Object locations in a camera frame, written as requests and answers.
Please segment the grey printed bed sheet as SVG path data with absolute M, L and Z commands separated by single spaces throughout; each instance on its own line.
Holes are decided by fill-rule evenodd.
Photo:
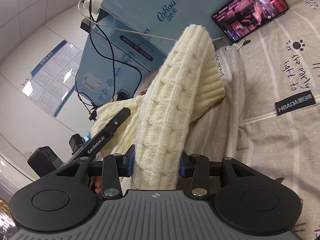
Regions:
M 319 0 L 286 1 L 240 49 L 217 48 L 226 96 L 191 125 L 184 149 L 291 188 L 303 204 L 295 232 L 319 239 Z

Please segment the blue wall notice poster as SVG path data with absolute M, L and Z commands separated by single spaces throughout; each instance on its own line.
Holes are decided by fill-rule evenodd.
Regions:
M 56 117 L 75 90 L 81 57 L 82 51 L 63 40 L 31 71 L 20 91 Z

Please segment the smartphone playing video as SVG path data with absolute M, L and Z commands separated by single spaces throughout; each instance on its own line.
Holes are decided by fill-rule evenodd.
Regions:
M 212 20 L 232 43 L 237 43 L 288 9 L 285 0 L 232 0 L 212 14 Z

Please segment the cream cable knit sweater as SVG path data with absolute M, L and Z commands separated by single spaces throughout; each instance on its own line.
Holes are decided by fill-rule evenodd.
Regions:
M 173 190 L 189 125 L 225 97 L 210 35 L 200 25 L 187 27 L 143 96 L 98 109 L 96 135 L 124 107 L 131 114 L 101 154 L 135 147 L 133 175 L 120 181 L 123 191 Z

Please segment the light blue flat box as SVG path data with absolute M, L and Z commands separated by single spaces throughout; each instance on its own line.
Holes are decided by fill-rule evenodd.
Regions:
M 191 24 L 206 28 L 212 39 L 224 37 L 211 15 L 232 0 L 103 0 L 101 7 L 131 29 L 147 31 L 151 42 L 168 53 Z

